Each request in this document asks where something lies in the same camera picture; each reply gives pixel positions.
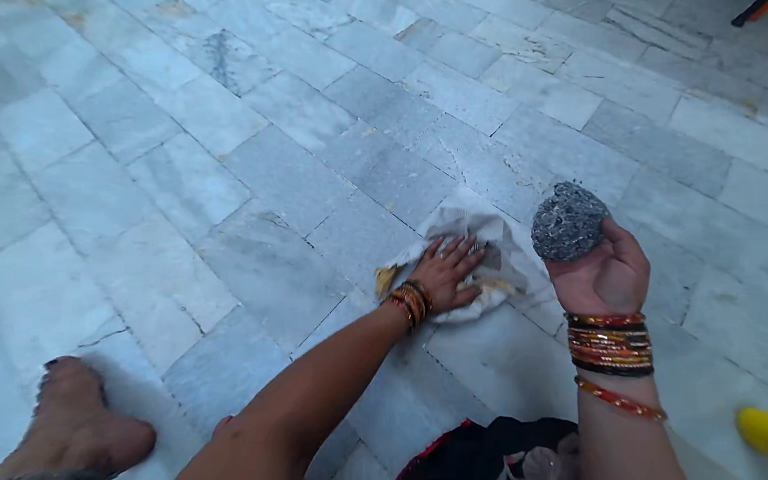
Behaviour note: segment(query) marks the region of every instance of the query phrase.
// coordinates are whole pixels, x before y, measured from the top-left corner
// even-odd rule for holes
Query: red bangle
[[[668,415],[662,408],[648,407],[647,405],[643,405],[637,401],[630,400],[629,398],[620,396],[613,391],[601,388],[596,384],[592,384],[592,382],[589,382],[579,375],[575,376],[573,381],[576,382],[580,388],[589,392],[593,396],[603,401],[609,402],[615,407],[632,413],[633,415],[643,417],[648,420],[654,420],[655,422],[664,422],[668,420]]]

